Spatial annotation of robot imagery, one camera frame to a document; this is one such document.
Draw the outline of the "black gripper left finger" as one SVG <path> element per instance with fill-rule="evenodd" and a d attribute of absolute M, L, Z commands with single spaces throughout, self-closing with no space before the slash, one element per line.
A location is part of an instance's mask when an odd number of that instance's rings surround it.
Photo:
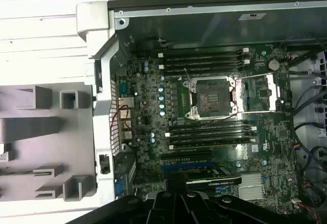
<path fill-rule="evenodd" d="M 175 223 L 178 197 L 184 193 L 185 177 L 169 173 L 164 189 L 148 193 L 145 200 L 124 196 L 69 223 Z"/>

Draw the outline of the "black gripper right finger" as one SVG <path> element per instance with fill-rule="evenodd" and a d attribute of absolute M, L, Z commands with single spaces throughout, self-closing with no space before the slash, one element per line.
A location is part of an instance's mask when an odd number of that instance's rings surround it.
<path fill-rule="evenodd" d="M 317 223 L 302 214 L 277 214 L 248 201 L 223 195 L 203 198 L 176 174 L 176 223 Z"/>

